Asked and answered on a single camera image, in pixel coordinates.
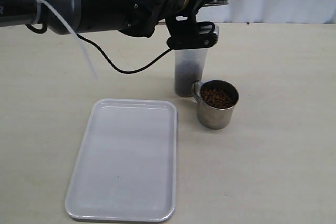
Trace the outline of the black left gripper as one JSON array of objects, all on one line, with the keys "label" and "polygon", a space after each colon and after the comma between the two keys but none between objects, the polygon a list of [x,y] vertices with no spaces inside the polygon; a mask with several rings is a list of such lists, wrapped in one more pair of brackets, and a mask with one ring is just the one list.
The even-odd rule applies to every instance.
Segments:
[{"label": "black left gripper", "polygon": [[213,0],[166,0],[156,25],[162,20],[170,37],[166,43],[173,50],[211,48],[218,42],[218,25],[196,22],[196,14],[205,3]]}]

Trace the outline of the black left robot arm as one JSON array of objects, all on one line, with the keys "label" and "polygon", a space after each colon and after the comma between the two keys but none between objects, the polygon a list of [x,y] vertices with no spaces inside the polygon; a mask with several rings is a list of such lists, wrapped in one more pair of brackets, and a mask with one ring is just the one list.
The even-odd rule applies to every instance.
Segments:
[{"label": "black left robot arm", "polygon": [[174,50],[210,48],[218,41],[212,22],[198,22],[204,6],[228,0],[1,0],[1,26],[42,24],[57,34],[117,30],[131,37],[151,37],[165,20]]}]

